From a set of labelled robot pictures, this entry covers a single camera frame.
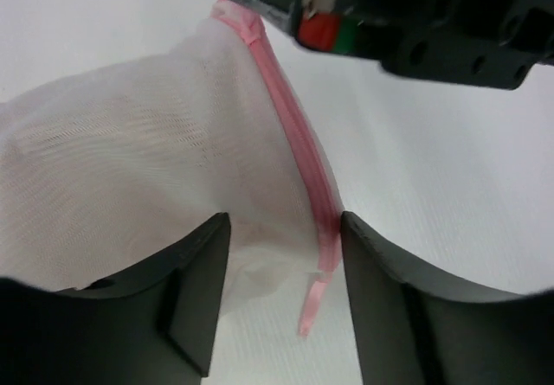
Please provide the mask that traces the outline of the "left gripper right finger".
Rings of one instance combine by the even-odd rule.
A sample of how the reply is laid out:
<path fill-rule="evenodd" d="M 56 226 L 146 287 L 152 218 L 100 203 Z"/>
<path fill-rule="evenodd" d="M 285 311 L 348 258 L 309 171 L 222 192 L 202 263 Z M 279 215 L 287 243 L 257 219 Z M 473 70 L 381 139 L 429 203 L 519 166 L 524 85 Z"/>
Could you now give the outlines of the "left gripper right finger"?
<path fill-rule="evenodd" d="M 550 384 L 553 293 L 518 295 L 448 273 L 341 217 L 366 384 Z"/>

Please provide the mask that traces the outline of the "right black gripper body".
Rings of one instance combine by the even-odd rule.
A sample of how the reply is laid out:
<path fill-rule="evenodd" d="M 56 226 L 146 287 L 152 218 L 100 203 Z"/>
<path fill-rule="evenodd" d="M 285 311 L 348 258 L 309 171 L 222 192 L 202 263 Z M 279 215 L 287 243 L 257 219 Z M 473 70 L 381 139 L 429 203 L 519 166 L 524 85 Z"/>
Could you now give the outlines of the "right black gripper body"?
<path fill-rule="evenodd" d="M 553 62 L 553 0 L 231 0 L 301 47 L 389 74 L 513 90 Z"/>

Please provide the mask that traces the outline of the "pink-trimmed mesh laundry bag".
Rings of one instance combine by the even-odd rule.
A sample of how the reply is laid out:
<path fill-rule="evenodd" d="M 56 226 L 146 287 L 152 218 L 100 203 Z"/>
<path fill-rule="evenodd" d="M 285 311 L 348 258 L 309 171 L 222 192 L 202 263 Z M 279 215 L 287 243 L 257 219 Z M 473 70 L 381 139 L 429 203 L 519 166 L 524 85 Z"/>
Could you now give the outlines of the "pink-trimmed mesh laundry bag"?
<path fill-rule="evenodd" d="M 1 106 L 1 274 L 84 288 L 229 215 L 223 307 L 309 276 L 306 336 L 341 259 L 342 204 L 261 18 L 218 0 L 172 50 Z"/>

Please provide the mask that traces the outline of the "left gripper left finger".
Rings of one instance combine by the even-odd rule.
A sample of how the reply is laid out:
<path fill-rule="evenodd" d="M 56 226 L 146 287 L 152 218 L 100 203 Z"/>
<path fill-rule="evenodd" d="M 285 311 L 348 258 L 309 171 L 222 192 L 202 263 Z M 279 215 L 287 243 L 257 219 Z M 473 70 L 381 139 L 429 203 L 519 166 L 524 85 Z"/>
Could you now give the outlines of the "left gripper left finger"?
<path fill-rule="evenodd" d="M 83 290 L 1 281 L 4 384 L 198 384 L 209 374 L 229 216 Z"/>

